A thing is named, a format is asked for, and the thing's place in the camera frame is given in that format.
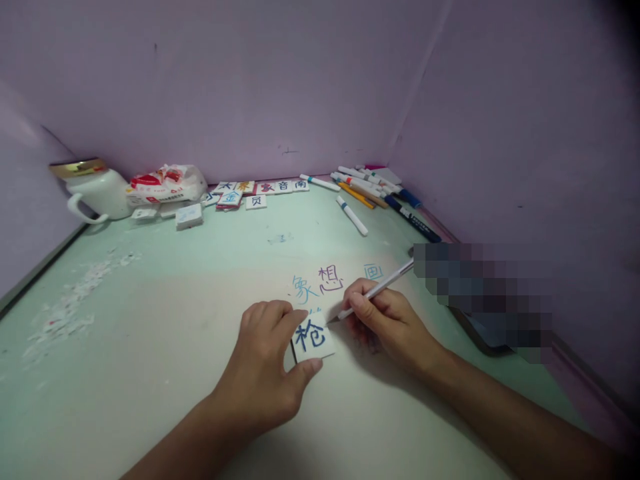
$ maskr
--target lavender wall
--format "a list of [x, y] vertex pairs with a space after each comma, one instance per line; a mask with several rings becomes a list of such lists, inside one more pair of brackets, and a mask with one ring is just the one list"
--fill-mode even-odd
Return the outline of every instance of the lavender wall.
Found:
[[80, 222], [47, 169], [68, 153], [39, 126], [37, 114], [0, 82], [0, 298], [67, 238]]
[[4, 4], [0, 78], [74, 152], [213, 182], [386, 161], [442, 0]]
[[554, 329], [637, 402], [639, 79], [598, 3], [454, 2], [390, 166], [461, 241], [544, 246]]

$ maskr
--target white plastic bag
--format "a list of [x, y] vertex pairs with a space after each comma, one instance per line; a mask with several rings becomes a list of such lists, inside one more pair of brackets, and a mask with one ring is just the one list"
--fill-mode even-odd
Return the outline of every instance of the white plastic bag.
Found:
[[130, 205], [198, 201], [207, 190], [204, 176], [194, 165], [164, 165], [160, 170], [134, 177], [127, 188]]

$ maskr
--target light green desk surface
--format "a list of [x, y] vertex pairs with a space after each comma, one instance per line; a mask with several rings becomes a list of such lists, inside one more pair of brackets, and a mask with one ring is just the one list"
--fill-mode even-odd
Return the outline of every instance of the light green desk surface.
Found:
[[[369, 229], [362, 237], [335, 193], [271, 196], [266, 209], [205, 210], [205, 224], [130, 219], [91, 227], [0, 322], [0, 477], [116, 478], [215, 386], [253, 302], [286, 299], [328, 314], [344, 289], [322, 294], [320, 268], [335, 265], [344, 287], [366, 264], [384, 274], [404, 263], [418, 232], [392, 209], [371, 211], [342, 196]], [[129, 252], [139, 259], [119, 260]], [[54, 305], [89, 264], [113, 270], [82, 302], [85, 332], [23, 358]], [[404, 292], [434, 336], [496, 379], [585, 428], [542, 365], [480, 353], [448, 309], [407, 274]], [[308, 387], [298, 416], [260, 438], [224, 478], [500, 478], [508, 472], [438, 398], [384, 354], [332, 327], [336, 354]], [[286, 368], [293, 364], [291, 353]]]

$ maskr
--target mug handle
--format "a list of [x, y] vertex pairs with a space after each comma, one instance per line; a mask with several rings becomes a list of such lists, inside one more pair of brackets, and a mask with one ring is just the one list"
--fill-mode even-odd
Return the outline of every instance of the mug handle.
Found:
[[67, 202], [67, 208], [69, 211], [74, 214], [76, 217], [80, 218], [83, 222], [91, 223], [93, 225], [97, 225], [99, 223], [103, 223], [109, 216], [106, 213], [100, 215], [96, 220], [90, 219], [84, 213], [80, 211], [78, 208], [78, 202], [82, 199], [82, 193], [74, 193], [71, 198]]

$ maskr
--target left hand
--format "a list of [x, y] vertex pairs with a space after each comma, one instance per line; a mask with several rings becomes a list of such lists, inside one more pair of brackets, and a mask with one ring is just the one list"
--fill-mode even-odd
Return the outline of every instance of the left hand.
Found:
[[254, 303], [242, 315], [229, 364], [203, 404], [248, 441], [294, 418], [305, 388], [322, 368], [321, 359], [309, 359], [288, 373], [284, 369], [285, 350], [306, 316], [306, 310], [280, 300]]

